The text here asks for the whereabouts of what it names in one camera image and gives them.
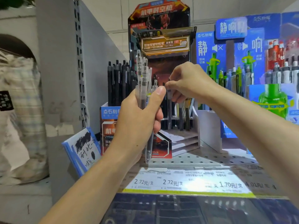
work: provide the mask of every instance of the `lower shelf merchandise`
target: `lower shelf merchandise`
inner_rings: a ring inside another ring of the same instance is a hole
[[[289,200],[117,194],[101,224],[299,223]]]

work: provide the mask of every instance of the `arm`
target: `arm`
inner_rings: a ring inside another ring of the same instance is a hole
[[[128,170],[140,159],[152,131],[163,118],[163,86],[141,110],[135,90],[122,102],[114,139],[101,158],[51,208],[39,224],[99,224]]]
[[[173,101],[195,97],[210,106],[299,207],[299,127],[219,86],[199,65],[175,68]]]

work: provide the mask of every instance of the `white tiled wall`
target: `white tiled wall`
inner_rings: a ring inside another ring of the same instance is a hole
[[[83,0],[119,50],[129,58],[128,17],[140,3],[155,0]],[[296,0],[181,0],[198,32],[213,30],[218,18],[282,12]]]

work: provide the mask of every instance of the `test paper pad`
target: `test paper pad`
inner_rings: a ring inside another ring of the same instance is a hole
[[[62,145],[79,177],[84,175],[101,158],[101,148],[89,127],[67,139]]]

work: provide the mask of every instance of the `price tag strip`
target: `price tag strip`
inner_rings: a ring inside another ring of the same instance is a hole
[[[128,172],[119,192],[287,199],[262,167],[246,164],[217,170],[141,168]]]

